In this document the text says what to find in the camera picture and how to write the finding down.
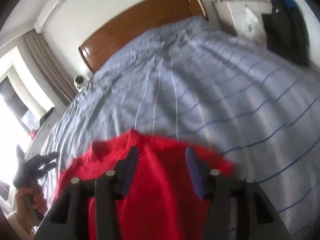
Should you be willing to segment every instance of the person's arm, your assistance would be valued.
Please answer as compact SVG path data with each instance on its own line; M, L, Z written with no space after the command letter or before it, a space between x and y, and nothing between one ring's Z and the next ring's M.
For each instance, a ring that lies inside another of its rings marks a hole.
M43 193L40 186L34 190L32 188L22 187L16 195L17 210L10 213L7 217L9 224L19 236L21 240L32 239L32 228L35 226L28 208L24 202L24 197L34 194L35 204L33 208L44 214L47 210L46 200L43 198Z

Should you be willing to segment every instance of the screw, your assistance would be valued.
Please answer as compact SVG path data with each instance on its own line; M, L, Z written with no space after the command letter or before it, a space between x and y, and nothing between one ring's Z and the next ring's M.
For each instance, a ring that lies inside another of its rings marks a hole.
M115 175L116 173L115 173L115 171L114 170L107 170L106 171L106 175L108 176L108 177L111 177L111 176L113 176L113 175Z
M220 171L218 171L218 170L210 170L210 174L212 176L218 176L218 175L220 175Z
M78 177L74 177L71 179L72 184L77 184L79 181L80 181L80 179Z

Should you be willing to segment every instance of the sleeve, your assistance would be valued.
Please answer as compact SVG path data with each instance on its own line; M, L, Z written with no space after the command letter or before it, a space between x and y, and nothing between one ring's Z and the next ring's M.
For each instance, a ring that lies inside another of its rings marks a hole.
M12 229L16 232L16 234L21 240L32 240L32 237L19 224L16 218L15 211L9 214L9 216L7 217L7 220L10 226L12 227Z

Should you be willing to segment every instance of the bed sheet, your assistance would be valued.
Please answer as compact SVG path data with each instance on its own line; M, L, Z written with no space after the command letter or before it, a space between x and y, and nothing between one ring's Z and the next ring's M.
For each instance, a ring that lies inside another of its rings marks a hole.
M131 127L217 150L257 181L294 239L319 217L320 86L302 68L201 17L145 32L115 53L69 105L42 154L60 153L43 180L94 140Z

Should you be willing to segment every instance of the air conditioner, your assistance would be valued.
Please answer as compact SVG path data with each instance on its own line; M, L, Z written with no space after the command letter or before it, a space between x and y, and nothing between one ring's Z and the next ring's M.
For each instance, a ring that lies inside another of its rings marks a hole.
M64 0L48 0L45 6L42 8L41 13L39 14L34 28L37 33L44 31L44 28L52 19L53 15L58 11L58 9L63 4Z

